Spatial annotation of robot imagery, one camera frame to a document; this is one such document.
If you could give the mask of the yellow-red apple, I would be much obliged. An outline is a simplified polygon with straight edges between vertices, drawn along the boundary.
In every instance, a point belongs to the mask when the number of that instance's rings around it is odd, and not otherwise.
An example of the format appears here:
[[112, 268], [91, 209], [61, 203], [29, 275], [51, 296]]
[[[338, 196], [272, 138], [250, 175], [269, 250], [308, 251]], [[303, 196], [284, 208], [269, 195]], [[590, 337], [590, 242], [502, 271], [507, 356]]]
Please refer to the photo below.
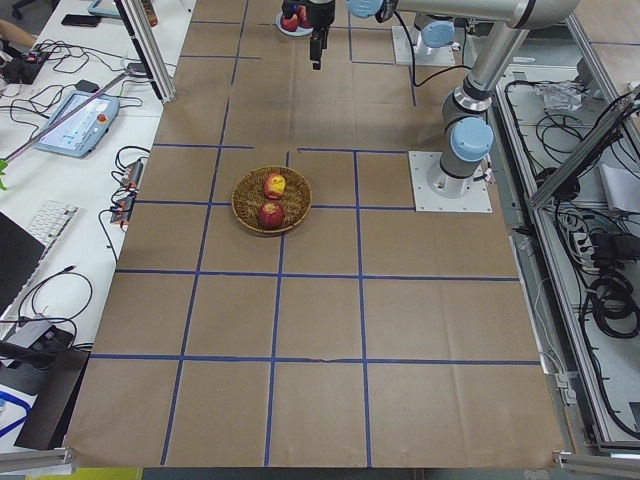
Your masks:
[[277, 172], [271, 172], [265, 178], [263, 183], [263, 194], [266, 198], [272, 200], [280, 200], [286, 189], [286, 179]]

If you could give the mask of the light blue plate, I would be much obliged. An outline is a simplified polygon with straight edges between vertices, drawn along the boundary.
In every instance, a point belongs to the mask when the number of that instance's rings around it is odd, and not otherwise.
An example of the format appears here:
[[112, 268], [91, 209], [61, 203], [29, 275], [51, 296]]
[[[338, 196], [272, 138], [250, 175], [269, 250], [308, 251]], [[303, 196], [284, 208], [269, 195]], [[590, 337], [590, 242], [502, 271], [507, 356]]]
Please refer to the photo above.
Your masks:
[[297, 14], [293, 14], [290, 18], [285, 18], [282, 13], [278, 13], [275, 18], [275, 25], [282, 34], [291, 37], [303, 37], [313, 31], [312, 28], [302, 26]]

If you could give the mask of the red apple on plate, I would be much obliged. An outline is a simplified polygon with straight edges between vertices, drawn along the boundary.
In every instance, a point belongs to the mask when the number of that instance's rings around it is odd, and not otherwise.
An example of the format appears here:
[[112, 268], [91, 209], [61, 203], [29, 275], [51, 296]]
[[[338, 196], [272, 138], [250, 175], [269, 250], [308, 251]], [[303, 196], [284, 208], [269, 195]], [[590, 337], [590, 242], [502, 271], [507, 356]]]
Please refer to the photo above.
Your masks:
[[303, 5], [289, 6], [281, 14], [279, 25], [287, 32], [296, 33], [299, 30], [311, 28], [307, 18], [307, 9]]

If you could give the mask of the woven wicker basket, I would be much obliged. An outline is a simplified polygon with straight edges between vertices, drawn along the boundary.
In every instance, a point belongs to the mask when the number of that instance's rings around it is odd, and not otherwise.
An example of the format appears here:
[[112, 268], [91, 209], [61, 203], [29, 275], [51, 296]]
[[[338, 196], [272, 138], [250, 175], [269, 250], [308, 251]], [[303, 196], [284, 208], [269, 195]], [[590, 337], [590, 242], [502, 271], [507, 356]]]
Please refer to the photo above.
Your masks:
[[310, 183], [284, 166], [261, 167], [235, 185], [231, 205], [246, 229], [262, 236], [284, 234], [301, 224], [311, 209]]

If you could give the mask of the red apple in basket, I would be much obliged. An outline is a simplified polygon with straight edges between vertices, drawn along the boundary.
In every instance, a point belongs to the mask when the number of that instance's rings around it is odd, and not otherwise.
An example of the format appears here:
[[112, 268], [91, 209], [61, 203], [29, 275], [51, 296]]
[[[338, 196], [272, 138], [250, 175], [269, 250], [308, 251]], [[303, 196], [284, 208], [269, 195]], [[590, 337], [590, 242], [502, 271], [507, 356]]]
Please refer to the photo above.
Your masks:
[[258, 210], [258, 221], [265, 230], [276, 230], [282, 227], [285, 219], [285, 211], [282, 205], [275, 200], [264, 202]]

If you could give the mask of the silver rod tool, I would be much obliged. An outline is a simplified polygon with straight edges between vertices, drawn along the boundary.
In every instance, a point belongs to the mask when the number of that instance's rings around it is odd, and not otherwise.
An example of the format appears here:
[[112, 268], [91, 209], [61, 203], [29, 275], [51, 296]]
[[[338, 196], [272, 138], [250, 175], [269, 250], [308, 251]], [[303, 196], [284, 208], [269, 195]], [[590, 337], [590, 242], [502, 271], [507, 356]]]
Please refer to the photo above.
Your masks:
[[104, 87], [98, 89], [96, 92], [91, 93], [85, 100], [83, 100], [80, 104], [74, 107], [72, 110], [67, 112], [62, 116], [58, 116], [56, 120], [49, 124], [48, 127], [42, 129], [36, 136], [32, 139], [24, 143], [22, 146], [14, 150], [11, 154], [9, 154], [6, 158], [1, 159], [1, 170], [4, 171], [6, 167], [23, 153], [25, 153], [29, 148], [34, 146], [42, 137], [47, 135], [49, 132], [53, 131], [59, 125], [63, 124], [66, 120], [73, 117], [77, 112], [82, 110], [86, 105], [89, 105], [94, 99], [99, 98], [101, 95], [105, 94], [109, 89], [117, 85], [119, 82], [123, 81], [128, 76], [128, 71], [125, 70], [123, 73], [120, 73], [113, 80], [107, 83]]

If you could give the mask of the black smartphone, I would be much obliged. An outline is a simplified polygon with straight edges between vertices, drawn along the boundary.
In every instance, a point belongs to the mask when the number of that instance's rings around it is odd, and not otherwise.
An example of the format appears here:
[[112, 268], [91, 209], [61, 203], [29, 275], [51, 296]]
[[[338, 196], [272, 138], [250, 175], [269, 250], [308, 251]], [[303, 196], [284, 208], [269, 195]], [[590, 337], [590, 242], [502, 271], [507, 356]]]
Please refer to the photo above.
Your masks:
[[95, 28], [101, 22], [101, 18], [94, 15], [66, 14], [61, 20], [63, 26], [82, 28]]

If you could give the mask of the blue teach pendant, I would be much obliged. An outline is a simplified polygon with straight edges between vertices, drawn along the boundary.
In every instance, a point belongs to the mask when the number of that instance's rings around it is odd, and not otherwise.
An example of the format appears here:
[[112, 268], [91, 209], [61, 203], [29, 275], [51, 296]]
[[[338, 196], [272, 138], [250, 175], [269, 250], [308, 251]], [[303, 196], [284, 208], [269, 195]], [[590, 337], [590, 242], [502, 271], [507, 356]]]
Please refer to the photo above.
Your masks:
[[83, 158], [95, 149], [117, 117], [120, 100], [101, 95], [83, 106], [73, 116], [42, 136], [35, 149]]

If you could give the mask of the brown paper table cover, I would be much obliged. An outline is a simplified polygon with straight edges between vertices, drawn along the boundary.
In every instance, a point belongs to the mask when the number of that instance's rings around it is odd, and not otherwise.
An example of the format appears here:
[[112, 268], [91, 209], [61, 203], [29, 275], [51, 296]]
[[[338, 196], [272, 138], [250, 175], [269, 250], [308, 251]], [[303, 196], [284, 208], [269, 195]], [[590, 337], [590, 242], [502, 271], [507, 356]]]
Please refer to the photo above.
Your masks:
[[[502, 213], [415, 211], [463, 72], [412, 87], [337, 13], [320, 70], [276, 1], [197, 3], [66, 437], [82, 467], [547, 467], [565, 446]], [[232, 191], [284, 166], [306, 219]]]

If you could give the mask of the white keyboard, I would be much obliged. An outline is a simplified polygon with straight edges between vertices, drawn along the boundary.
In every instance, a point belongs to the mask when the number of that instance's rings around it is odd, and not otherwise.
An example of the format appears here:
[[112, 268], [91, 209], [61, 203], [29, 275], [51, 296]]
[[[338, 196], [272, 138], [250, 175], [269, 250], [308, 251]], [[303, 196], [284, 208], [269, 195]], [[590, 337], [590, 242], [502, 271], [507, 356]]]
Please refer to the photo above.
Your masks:
[[49, 200], [40, 205], [26, 231], [44, 245], [44, 254], [61, 239], [79, 208], [72, 204]]

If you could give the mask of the black laptop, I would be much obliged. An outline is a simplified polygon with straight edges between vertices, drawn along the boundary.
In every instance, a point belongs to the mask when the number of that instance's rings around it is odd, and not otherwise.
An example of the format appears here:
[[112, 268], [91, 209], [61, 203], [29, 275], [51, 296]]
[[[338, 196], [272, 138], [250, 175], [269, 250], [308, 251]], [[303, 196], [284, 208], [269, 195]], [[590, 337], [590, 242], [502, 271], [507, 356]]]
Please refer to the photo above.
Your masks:
[[45, 246], [4, 213], [0, 234], [1, 313], [4, 313], [37, 270]]

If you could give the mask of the aluminium frame post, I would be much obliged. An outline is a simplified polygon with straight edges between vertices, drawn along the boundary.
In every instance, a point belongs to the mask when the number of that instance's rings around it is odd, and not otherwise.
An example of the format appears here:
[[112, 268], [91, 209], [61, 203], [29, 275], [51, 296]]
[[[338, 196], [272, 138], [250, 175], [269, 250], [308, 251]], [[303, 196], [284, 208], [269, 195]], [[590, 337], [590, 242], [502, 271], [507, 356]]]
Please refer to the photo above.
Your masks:
[[142, 2], [115, 0], [115, 5], [156, 97], [163, 104], [174, 101], [176, 89], [153, 35]]

